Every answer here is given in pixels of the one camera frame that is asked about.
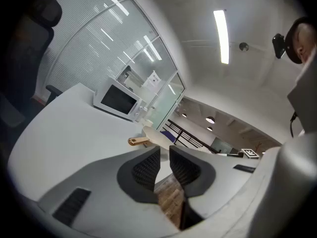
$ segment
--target wooden floor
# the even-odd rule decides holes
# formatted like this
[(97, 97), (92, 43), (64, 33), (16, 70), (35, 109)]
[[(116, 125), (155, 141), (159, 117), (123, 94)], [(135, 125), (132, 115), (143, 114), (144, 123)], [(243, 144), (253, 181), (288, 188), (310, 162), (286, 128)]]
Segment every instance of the wooden floor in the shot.
[(171, 174), (154, 193), (158, 195), (158, 204), (164, 214), (179, 228), (184, 191), (175, 176)]

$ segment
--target white microwave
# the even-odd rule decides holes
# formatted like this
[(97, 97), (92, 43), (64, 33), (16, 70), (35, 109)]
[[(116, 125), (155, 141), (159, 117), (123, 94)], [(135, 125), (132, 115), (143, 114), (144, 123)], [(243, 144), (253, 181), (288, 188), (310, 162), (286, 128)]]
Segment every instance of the white microwave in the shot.
[(135, 121), (146, 103), (125, 86), (108, 77), (95, 92), (93, 104), (108, 113)]

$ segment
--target white ceiling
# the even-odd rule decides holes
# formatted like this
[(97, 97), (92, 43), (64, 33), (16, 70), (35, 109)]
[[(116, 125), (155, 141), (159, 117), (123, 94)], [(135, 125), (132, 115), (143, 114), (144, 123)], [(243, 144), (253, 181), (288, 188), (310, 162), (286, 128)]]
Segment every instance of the white ceiling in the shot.
[[(183, 98), (178, 112), (179, 114), (186, 113), (187, 119), (204, 129), (211, 126), (213, 134), (238, 150), (248, 147), (255, 150), (256, 146), (260, 144), (257, 152), (262, 153), (269, 148), (280, 146), (276, 140), (251, 125), (213, 107)], [(206, 121), (208, 116), (215, 118), (214, 124)]]
[[(192, 84), (186, 96), (193, 99), (192, 87), (204, 86), (210, 95), (222, 95), (225, 102), (234, 103), (231, 96), (222, 90), (226, 86), (240, 94), (244, 105), (257, 106), (252, 120), (247, 115), (235, 113), (234, 108), (222, 110), (219, 103), (208, 103), (208, 99), (197, 99), (233, 115), (279, 142), (289, 137), (288, 126), (292, 108), (286, 98), (295, 84), (302, 66), (292, 63), (287, 55), (277, 59), (272, 38), (276, 33), (286, 35), (295, 19), (304, 15), (295, 0), (153, 0), (164, 13), (175, 31), (191, 72)], [(229, 37), (229, 64), (220, 62), (218, 31), (213, 15), (215, 10), (225, 10)], [(247, 52), (239, 44), (249, 45)], [(245, 92), (252, 95), (248, 100)], [(266, 116), (273, 126), (258, 123), (257, 117)]]

